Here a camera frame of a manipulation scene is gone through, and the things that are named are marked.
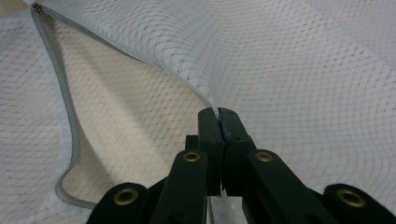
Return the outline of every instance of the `perforated fabric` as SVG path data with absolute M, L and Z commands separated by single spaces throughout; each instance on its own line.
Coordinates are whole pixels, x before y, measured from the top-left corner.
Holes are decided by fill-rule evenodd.
M 90 210 L 55 195 L 71 134 L 50 57 L 30 10 L 0 24 L 0 222 L 79 223 Z
M 309 188 L 344 182 L 396 212 L 394 1 L 44 6 L 235 110 Z M 214 201 L 218 221 L 231 215 L 227 200 Z
M 99 202 L 124 182 L 147 188 L 169 174 L 186 134 L 196 134 L 205 106 L 176 77 L 46 18 L 58 44 L 81 123 L 77 164 L 67 192 Z

